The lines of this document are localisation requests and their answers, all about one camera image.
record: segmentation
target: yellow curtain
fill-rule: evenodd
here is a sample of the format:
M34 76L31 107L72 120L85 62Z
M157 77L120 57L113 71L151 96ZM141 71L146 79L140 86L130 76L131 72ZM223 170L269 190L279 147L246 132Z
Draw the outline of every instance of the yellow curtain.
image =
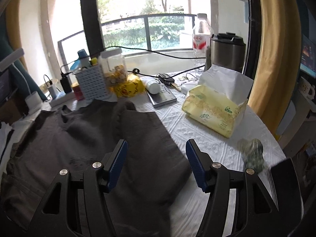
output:
M261 50L248 105L272 134L290 102L301 56L296 0L260 0Z
M8 39L13 50L22 47L19 25L19 6L20 0L10 0L5 10ZM27 71L24 57L22 57L20 61Z

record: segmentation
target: blue gripper pad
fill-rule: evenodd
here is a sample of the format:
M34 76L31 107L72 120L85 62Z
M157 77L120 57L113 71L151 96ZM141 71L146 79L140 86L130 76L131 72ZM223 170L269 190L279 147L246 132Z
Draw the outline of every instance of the blue gripper pad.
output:
M106 185L108 193L116 186L118 182L119 175L126 159L127 149L127 142L125 140L120 140L104 167L104 170L108 172L108 180Z
M197 182L197 186L200 187L203 192L205 192L208 187L206 183L206 171L203 168L202 163L197 156L197 153L196 153L197 147L198 146L196 145L195 141L193 139L190 139L186 142L185 152L186 152L186 156L188 157L190 166L192 168L195 181Z

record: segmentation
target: white wall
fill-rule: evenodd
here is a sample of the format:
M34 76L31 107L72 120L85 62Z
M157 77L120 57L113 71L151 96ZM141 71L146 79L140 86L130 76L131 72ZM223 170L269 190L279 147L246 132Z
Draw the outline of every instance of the white wall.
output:
M52 70L42 35L40 0L21 0L19 24L28 72L38 85L44 84L43 75L51 78Z
M244 2L218 0L219 33L232 32L248 41L248 24L244 23Z

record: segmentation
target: computer screen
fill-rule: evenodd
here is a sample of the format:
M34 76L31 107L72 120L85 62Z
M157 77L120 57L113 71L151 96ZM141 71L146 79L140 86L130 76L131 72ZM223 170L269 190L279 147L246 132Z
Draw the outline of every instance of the computer screen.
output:
M316 46L303 35L301 70L316 78Z

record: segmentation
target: car key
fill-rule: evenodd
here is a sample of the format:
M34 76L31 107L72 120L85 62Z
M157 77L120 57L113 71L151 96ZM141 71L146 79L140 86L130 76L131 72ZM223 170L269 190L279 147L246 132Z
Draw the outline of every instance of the car key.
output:
M173 86L173 87L176 88L179 92L181 92L181 89L180 89L180 88L178 87L178 85L174 82L174 79L173 79L170 75L165 74L165 73L159 73L159 74L157 74L157 76L158 76L158 77L167 77L167 78L164 78L164 79L159 78L159 80L160 80L163 84L165 84L165 85L167 85L167 86Z

